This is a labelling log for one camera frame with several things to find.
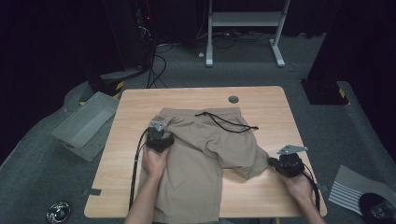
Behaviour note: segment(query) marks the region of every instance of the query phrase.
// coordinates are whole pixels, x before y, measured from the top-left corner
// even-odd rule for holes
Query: black drawstring
[[[257,127],[257,126],[253,126],[253,127],[252,127],[252,126],[248,126],[248,125],[245,125],[245,124],[232,123],[232,122],[230,122],[230,121],[228,121],[228,120],[226,120],[226,119],[222,119],[221,117],[219,117],[219,116],[217,116],[217,115],[215,115],[215,114],[209,113],[209,112],[203,112],[203,113],[201,113],[201,114],[197,114],[197,115],[195,115],[195,117],[202,116],[202,115],[204,115],[204,116],[209,115],[209,117],[212,118],[213,121],[214,121],[217,125],[219,125],[219,127],[220,127],[221,129],[223,129],[223,130],[225,130],[225,131],[227,131],[227,132],[230,132],[230,133],[244,133],[244,132],[249,131],[250,129],[255,129],[255,130],[258,130],[258,129],[259,129],[259,127]],[[229,123],[229,124],[235,125],[235,126],[244,127],[244,128],[246,128],[246,129],[244,129],[244,130],[242,130],[242,131],[233,131],[233,130],[230,130],[230,129],[226,129],[226,128],[224,128],[223,126],[221,126],[221,124],[219,124],[213,117],[215,117],[215,118],[217,118],[217,119],[220,119],[220,120],[222,120],[222,121],[224,121],[224,122],[227,122],[227,123]]]

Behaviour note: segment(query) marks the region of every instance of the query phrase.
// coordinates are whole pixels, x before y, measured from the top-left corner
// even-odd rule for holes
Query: electronic equipment
[[[396,223],[396,208],[388,200],[374,193],[364,193],[359,199],[361,214],[370,224]]]
[[[175,143],[175,138],[171,133],[167,137],[163,136],[166,124],[157,121],[152,121],[150,124],[152,127],[148,127],[146,146],[158,153],[162,153],[164,149]]]
[[[279,160],[276,158],[268,158],[268,163],[274,166],[275,170],[286,177],[295,177],[304,171],[304,164],[297,152],[307,151],[307,147],[285,146],[280,149]]]
[[[118,96],[122,81],[152,67],[156,35],[150,20],[141,22],[148,6],[137,0],[63,0],[63,5],[66,42],[90,86],[81,103],[97,91]]]
[[[318,193],[318,186],[315,183],[312,174],[310,174],[309,176],[304,172],[305,165],[301,160],[301,158],[297,155],[297,152],[302,152],[307,150],[308,150],[307,147],[297,147],[297,146],[287,145],[277,152],[277,154],[280,154],[279,160],[270,157],[268,158],[268,163],[271,166],[274,166],[277,172],[288,178],[293,178],[298,175],[304,175],[306,178],[308,178],[309,183],[311,184],[312,189],[315,192],[315,205],[318,211],[320,211],[320,198]]]

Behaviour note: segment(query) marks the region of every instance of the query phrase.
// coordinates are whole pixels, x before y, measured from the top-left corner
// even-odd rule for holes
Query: black wall
[[[0,163],[78,84],[143,63],[137,33],[129,0],[0,1]]]
[[[396,2],[344,0],[308,80],[347,81],[396,161]]]

